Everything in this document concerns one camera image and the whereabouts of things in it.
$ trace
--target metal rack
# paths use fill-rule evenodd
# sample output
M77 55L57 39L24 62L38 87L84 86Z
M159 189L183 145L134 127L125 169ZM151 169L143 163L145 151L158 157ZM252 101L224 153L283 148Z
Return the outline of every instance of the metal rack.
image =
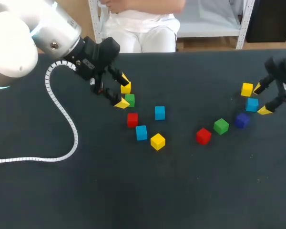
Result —
M100 43L105 38L103 25L109 13L106 7L101 7L99 17L98 1L88 1L95 40ZM181 24L178 38L238 37L236 49L242 49L255 0L243 1L243 19L240 23L237 13L231 7L234 0L187 0L184 11L175 15Z

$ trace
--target dark tabletop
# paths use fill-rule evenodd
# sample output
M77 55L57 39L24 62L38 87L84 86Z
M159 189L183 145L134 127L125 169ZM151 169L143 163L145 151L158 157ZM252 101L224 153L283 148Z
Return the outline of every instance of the dark tabletop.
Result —
M55 95L79 132L74 155L59 163L0 165L0 229L286 229L286 104L275 114L243 110L243 82L266 76L264 62L286 51L121 55L115 66L132 81L135 108L111 107L66 67L52 74ZM73 134L47 94L53 60L0 94L0 158L58 157ZM117 83L108 83L119 91ZM261 104L276 96L272 85ZM154 120L154 106L166 120ZM166 138L156 152L137 142L128 112L139 113L148 137ZM227 133L214 121L230 123ZM200 146L205 127L211 142Z

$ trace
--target white pants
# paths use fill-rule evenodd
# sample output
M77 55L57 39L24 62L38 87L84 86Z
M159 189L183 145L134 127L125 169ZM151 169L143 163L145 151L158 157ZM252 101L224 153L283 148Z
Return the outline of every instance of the white pants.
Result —
M156 27L146 33L110 28L107 29L107 37L118 42L120 53L176 51L176 35L166 26Z

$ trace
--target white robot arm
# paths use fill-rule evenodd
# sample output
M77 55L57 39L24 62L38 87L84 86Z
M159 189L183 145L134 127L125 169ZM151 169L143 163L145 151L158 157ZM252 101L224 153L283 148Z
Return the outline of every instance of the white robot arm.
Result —
M125 101L104 88L102 75L108 71L119 84L129 83L111 67L120 46L112 38L96 44L89 37L81 38L81 31L54 0L0 0L0 91L34 69L39 47L53 59L74 64L76 73L92 82L94 93L119 107Z

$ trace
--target light blue cube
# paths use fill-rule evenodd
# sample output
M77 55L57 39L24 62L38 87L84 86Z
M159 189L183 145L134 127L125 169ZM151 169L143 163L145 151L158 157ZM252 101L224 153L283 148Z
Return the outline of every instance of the light blue cube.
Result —
M136 126L135 131L138 141L147 140L147 129L145 125Z
M248 98L246 103L246 111L257 112L258 99Z
M155 120L165 120L165 106L154 107L154 118Z

